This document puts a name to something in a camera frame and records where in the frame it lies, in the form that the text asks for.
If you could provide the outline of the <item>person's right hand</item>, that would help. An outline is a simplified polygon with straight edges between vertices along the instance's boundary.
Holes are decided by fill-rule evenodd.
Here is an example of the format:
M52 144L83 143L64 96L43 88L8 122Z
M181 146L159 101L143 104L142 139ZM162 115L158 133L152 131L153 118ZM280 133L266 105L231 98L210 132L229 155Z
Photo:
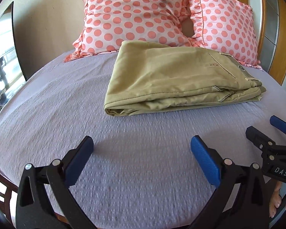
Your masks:
M269 202L269 217L274 218L277 209L280 207L282 198L280 196L280 188L282 186L281 181L277 181L274 191L271 195L270 202Z

